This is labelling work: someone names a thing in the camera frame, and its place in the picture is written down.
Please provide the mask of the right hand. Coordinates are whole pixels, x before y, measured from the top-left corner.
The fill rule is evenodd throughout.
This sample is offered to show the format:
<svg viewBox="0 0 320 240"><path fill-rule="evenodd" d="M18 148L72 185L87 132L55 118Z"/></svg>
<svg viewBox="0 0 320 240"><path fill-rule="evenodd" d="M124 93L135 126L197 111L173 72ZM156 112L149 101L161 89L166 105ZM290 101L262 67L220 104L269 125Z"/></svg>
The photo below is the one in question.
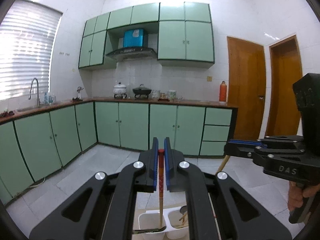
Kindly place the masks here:
<svg viewBox="0 0 320 240"><path fill-rule="evenodd" d="M295 208L300 208L303 205L303 198L313 197L320 189L320 185L308 186L306 189L301 189L293 181L289 182L288 202L287 207L289 211Z"/></svg>

